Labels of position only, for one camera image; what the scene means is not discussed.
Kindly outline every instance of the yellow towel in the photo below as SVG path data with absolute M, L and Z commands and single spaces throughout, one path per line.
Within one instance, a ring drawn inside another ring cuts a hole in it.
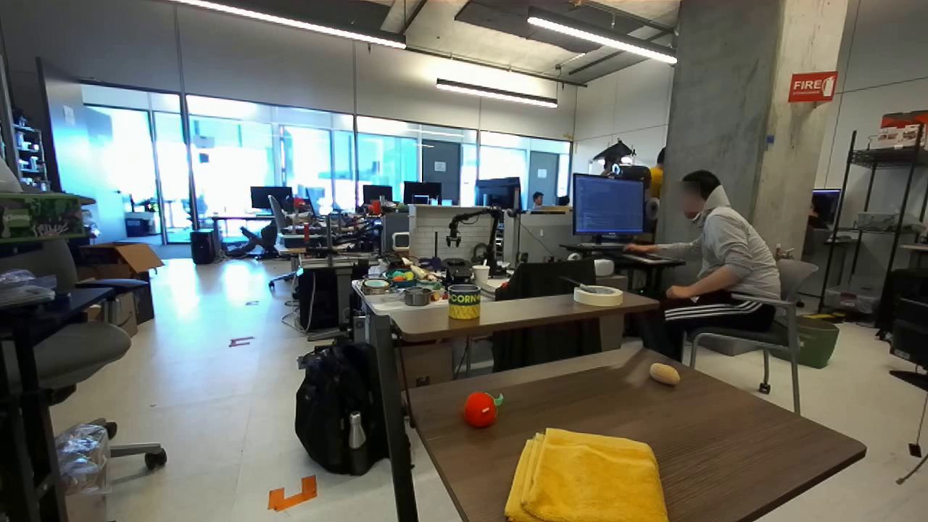
M 629 438 L 549 428 L 524 442 L 511 522 L 666 522 L 656 454 Z

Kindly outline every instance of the floor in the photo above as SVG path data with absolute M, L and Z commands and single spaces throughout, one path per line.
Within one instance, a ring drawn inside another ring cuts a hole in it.
M 153 474 L 140 474 L 140 460 L 109 464 L 109 519 L 394 519 L 385 460 L 359 479 L 327 474 L 294 434 L 294 393 L 302 382 L 295 355 L 311 341 L 295 328 L 288 289 L 266 289 L 266 279 L 283 270 L 283 260 L 166 260 L 153 273 L 157 318 L 140 324 L 133 350 L 56 405 L 57 428 L 108 413 L 120 421 L 120 441 L 167 445 L 167 466 Z M 700 367 L 743 389 L 759 379 L 756 353 L 701 353 Z M 888 377 L 888 367 L 906 361 L 866 324 L 840 324 L 833 361 L 803 367 L 805 416 L 865 441 L 866 457 L 765 519 L 924 519 L 928 470 L 895 485 L 917 464 L 907 442 L 924 393 Z M 788 370 L 779 360 L 771 370 L 768 400 L 788 405 Z M 421 519 L 457 519 L 415 434 L 413 451 Z M 304 474 L 318 479 L 312 500 L 266 509 L 272 486 L 295 489 Z

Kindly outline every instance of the backpack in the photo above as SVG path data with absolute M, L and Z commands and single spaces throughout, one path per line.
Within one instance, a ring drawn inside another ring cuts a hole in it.
M 299 355 L 295 434 L 327 473 L 362 474 L 385 457 L 385 425 L 369 344 L 337 340 Z

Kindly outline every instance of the sign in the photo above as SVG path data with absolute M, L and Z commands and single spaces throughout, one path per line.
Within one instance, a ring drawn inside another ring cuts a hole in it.
M 794 71 L 788 81 L 788 100 L 829 100 L 836 99 L 837 71 Z

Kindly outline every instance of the water bottle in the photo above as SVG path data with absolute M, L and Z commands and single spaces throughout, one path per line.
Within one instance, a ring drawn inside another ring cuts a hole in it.
M 349 413 L 349 457 L 355 474 L 362 474 L 369 470 L 369 434 L 359 411 Z

